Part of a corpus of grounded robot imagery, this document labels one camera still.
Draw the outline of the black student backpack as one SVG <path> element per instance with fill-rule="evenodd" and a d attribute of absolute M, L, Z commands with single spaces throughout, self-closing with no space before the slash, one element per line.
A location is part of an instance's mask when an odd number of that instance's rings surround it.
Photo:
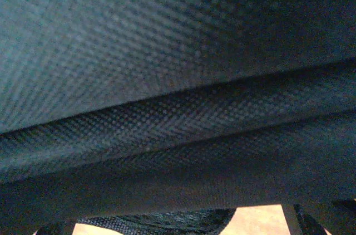
<path fill-rule="evenodd" d="M 1 233 L 355 233 L 355 0 L 1 0 Z"/>

